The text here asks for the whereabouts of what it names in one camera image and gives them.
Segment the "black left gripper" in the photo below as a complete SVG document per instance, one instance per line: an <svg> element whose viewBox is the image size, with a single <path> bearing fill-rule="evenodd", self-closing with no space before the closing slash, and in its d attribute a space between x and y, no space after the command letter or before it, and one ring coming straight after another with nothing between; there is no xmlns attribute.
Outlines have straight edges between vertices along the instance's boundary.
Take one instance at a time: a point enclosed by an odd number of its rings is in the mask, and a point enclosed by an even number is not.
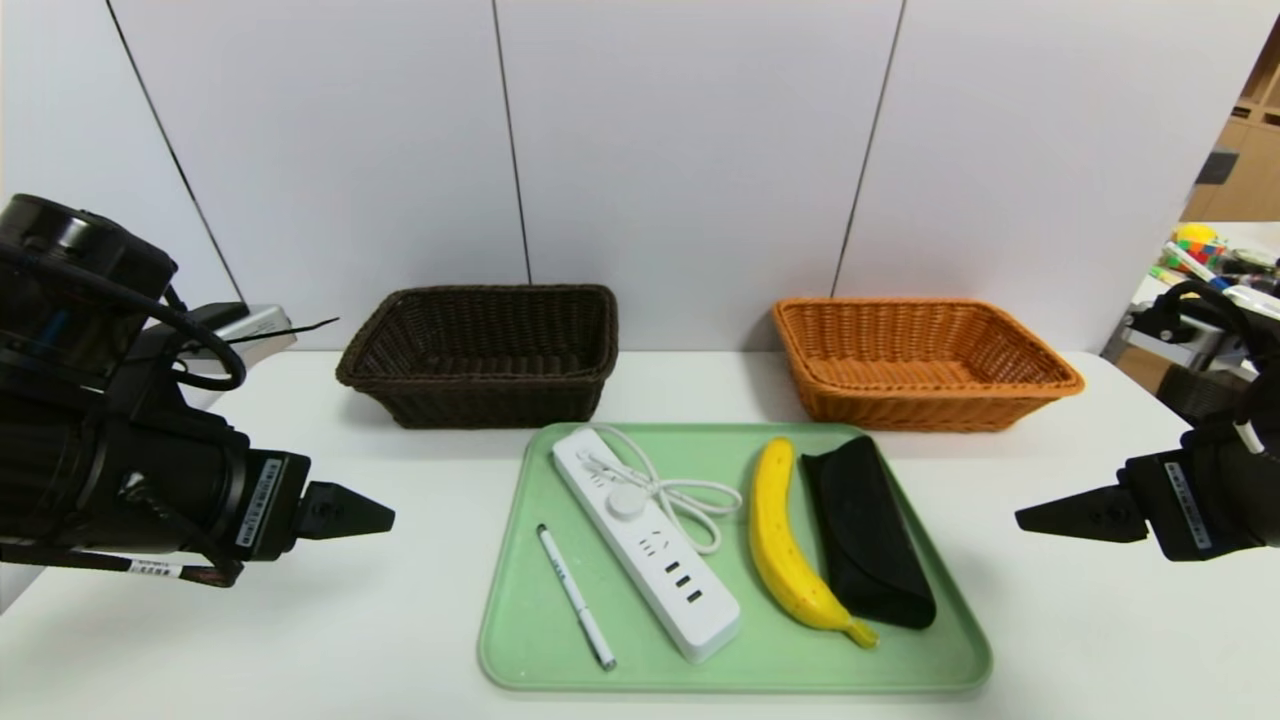
<svg viewBox="0 0 1280 720"><path fill-rule="evenodd" d="M303 455L252 448L248 436L215 414L157 414L110 433L110 480L118 492L141 483L242 562L274 561L294 537L330 541L392 530L396 511L349 488L317 480L302 495L310 464Z"/></svg>

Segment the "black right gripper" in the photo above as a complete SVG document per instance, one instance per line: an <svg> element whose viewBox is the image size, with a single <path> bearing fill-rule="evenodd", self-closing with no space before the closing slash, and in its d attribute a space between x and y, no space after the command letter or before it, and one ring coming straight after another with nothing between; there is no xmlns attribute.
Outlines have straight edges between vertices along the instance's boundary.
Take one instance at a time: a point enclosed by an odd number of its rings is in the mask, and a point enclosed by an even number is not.
<svg viewBox="0 0 1280 720"><path fill-rule="evenodd" d="M1174 562L1277 547L1277 455L1228 421L1185 432L1176 448L1126 460L1117 480L1018 510L1016 524L1108 543L1142 542L1151 529Z"/></svg>

